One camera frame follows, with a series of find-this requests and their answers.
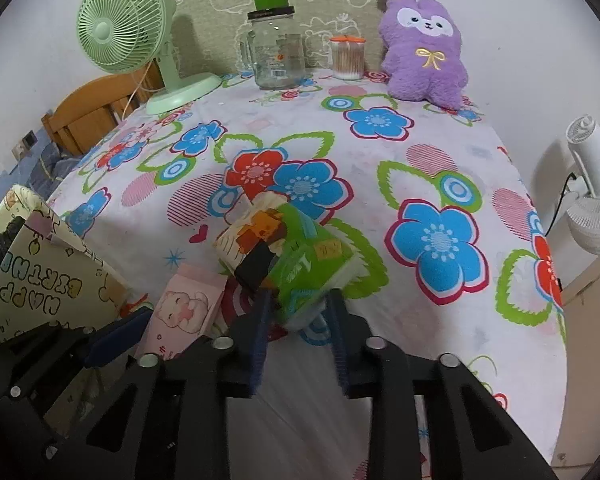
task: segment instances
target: patterned wall covering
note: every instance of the patterned wall covering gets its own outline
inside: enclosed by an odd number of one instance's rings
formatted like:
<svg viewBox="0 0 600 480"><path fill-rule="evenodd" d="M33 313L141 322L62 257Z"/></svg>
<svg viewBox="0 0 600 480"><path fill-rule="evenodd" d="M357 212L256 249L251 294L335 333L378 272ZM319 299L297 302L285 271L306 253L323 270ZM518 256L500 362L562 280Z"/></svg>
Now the patterned wall covering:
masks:
<svg viewBox="0 0 600 480"><path fill-rule="evenodd" d="M176 0L173 43L180 75L232 73L243 69L238 38L248 30L253 0ZM308 66L327 65L329 38L363 36L366 62L377 70L382 42L376 0L289 0L304 36Z"/></svg>

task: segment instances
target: green fan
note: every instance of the green fan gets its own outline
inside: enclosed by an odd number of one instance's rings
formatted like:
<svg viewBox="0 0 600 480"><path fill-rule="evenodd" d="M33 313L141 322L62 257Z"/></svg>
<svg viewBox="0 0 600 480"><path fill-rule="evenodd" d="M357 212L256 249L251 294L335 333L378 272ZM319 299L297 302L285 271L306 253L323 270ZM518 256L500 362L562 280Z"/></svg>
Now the green fan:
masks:
<svg viewBox="0 0 600 480"><path fill-rule="evenodd" d="M199 99L221 83L208 72L178 75L171 41L175 9L174 0L83 0L78 11L78 40L101 69L133 72L154 57L158 60L165 88L147 101L151 115Z"/></svg>

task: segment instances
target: purple plush toy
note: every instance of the purple plush toy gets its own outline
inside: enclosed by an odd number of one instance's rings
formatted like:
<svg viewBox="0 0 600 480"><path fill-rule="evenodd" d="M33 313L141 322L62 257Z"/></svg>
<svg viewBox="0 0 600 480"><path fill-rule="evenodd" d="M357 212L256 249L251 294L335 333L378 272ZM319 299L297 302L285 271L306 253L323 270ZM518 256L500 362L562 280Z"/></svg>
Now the purple plush toy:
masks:
<svg viewBox="0 0 600 480"><path fill-rule="evenodd" d="M462 39L436 0L389 0L378 28L388 52L382 67L391 76L389 94L405 101L426 99L459 110L468 81L460 61Z"/></svg>

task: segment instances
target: orange lid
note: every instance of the orange lid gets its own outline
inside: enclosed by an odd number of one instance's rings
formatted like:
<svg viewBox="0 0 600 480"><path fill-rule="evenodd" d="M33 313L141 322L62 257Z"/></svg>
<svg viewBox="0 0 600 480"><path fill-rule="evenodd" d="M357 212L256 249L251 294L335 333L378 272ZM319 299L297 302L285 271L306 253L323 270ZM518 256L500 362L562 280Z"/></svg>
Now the orange lid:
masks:
<svg viewBox="0 0 600 480"><path fill-rule="evenodd" d="M365 43L364 38L358 38L357 36L334 36L331 41L348 41L349 43Z"/></svg>

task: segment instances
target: wooden chair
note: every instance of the wooden chair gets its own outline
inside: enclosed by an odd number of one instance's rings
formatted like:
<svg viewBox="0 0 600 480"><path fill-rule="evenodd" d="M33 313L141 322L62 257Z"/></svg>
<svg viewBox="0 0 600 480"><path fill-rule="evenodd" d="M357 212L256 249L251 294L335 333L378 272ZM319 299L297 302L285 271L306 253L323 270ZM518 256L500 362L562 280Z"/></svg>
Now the wooden chair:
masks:
<svg viewBox="0 0 600 480"><path fill-rule="evenodd" d="M116 127L145 70L146 67L142 67L131 74L106 75L78 88L60 103L52 115L42 117L42 124L51 140L73 155L87 153ZM155 62L152 62L142 86L152 90L164 86ZM139 88L126 114L129 115L151 95Z"/></svg>

